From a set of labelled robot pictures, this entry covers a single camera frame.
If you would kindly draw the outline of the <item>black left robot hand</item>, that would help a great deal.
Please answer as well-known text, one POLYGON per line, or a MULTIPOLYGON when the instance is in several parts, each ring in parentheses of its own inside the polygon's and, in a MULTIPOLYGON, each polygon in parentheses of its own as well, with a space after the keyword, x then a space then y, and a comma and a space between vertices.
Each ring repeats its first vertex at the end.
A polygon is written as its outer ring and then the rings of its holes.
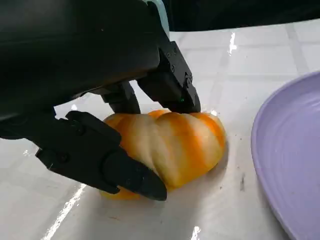
POLYGON ((138 114, 131 80, 173 112, 201 110, 191 70, 169 39, 162 1, 1 1, 1 138, 33 142, 36 157, 64 177, 164 201, 164 182, 128 156, 116 130, 87 112, 56 118, 55 106, 86 93, 116 113, 138 114))

